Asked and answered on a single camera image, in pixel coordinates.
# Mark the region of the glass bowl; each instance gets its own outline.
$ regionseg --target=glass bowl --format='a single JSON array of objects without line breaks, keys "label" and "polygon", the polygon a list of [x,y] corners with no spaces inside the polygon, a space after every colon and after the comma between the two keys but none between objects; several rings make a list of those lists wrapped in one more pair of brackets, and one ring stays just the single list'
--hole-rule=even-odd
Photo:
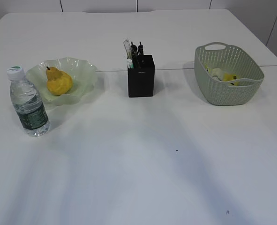
[{"label": "glass bowl", "polygon": [[[60,96],[53,95],[46,86],[46,67],[56,67],[69,74],[73,79],[72,88]],[[74,58],[62,58],[58,60],[46,60],[28,70],[26,78],[38,89],[44,104],[64,105],[74,104],[80,101],[82,95],[93,90],[97,82],[96,67],[85,60]]]}]

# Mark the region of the plastic basket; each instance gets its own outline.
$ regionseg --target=plastic basket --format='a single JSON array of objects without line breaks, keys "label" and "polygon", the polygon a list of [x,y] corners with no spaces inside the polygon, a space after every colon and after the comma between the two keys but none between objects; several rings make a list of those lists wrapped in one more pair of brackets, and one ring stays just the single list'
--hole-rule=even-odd
[{"label": "plastic basket", "polygon": [[[220,50],[207,50],[210,45],[223,45]],[[237,74],[238,86],[233,81],[218,81],[211,77],[205,66],[221,68]],[[255,61],[241,48],[221,42],[200,46],[195,51],[195,77],[202,94],[213,105],[242,105],[249,101],[260,87],[264,74]]]}]

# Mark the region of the yellow pear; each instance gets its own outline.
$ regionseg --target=yellow pear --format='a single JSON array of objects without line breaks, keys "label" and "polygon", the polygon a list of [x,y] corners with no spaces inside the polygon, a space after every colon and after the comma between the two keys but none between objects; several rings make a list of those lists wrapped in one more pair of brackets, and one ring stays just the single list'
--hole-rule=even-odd
[{"label": "yellow pear", "polygon": [[46,86],[53,95],[65,94],[72,88],[73,80],[70,75],[55,67],[46,68],[45,73],[48,78]]}]

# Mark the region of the green label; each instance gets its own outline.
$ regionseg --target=green label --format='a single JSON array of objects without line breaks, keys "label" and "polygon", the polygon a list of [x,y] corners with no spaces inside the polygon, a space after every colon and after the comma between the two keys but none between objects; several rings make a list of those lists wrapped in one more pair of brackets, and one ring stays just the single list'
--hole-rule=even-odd
[{"label": "green label", "polygon": [[10,69],[8,69],[9,71],[20,71],[22,68],[19,66],[15,66],[15,67],[11,67]]},{"label": "green label", "polygon": [[21,120],[22,126],[27,130],[34,130],[37,128],[42,127],[48,121],[48,116],[45,112],[44,104],[28,114],[19,114],[17,113],[18,117]]}]

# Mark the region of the black pen holder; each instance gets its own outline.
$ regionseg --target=black pen holder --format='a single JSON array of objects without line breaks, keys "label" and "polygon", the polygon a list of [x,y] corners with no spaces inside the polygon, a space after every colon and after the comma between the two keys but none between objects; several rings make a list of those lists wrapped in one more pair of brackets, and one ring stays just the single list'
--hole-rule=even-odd
[{"label": "black pen holder", "polygon": [[155,65],[152,55],[138,56],[139,67],[128,68],[128,95],[130,98],[154,95]]}]

